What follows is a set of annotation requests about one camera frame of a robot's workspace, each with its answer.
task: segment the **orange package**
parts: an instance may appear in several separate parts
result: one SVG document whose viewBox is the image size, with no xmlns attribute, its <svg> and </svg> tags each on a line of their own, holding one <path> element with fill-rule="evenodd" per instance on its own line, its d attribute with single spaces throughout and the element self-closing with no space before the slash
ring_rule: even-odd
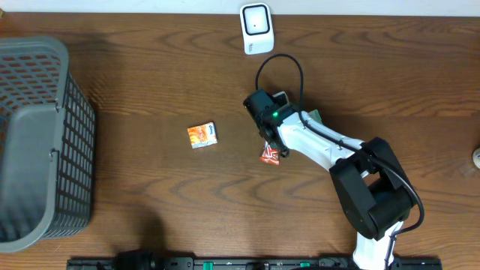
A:
<svg viewBox="0 0 480 270">
<path fill-rule="evenodd" d="M 260 160 L 266 164 L 279 165 L 280 159 L 278 158 L 278 150 L 272 148 L 267 142 L 265 142 L 265 148 L 263 149 L 263 154 L 260 157 Z"/>
<path fill-rule="evenodd" d="M 188 128 L 188 136 L 193 149 L 210 146 L 218 142 L 213 122 Z"/>
</svg>

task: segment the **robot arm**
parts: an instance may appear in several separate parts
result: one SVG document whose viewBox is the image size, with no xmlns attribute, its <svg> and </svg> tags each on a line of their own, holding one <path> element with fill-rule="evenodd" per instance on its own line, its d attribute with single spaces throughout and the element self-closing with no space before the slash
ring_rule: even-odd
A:
<svg viewBox="0 0 480 270">
<path fill-rule="evenodd" d="M 358 231 L 355 263 L 361 269 L 384 269 L 389 236 L 401 228 L 415 205 L 403 183 L 367 158 L 382 158 L 404 174 L 388 143 L 380 138 L 363 142 L 339 134 L 306 112 L 299 112 L 284 93 L 271 96 L 259 90 L 245 100 L 244 106 L 255 120 L 260 136 L 279 149 L 282 156 L 296 150 L 330 172 L 343 212 Z M 318 133 L 357 151 L 342 148 Z M 367 186 L 363 178 L 375 173 L 379 173 L 379 179 Z M 393 256 L 389 254 L 388 258 L 390 264 Z"/>
</svg>

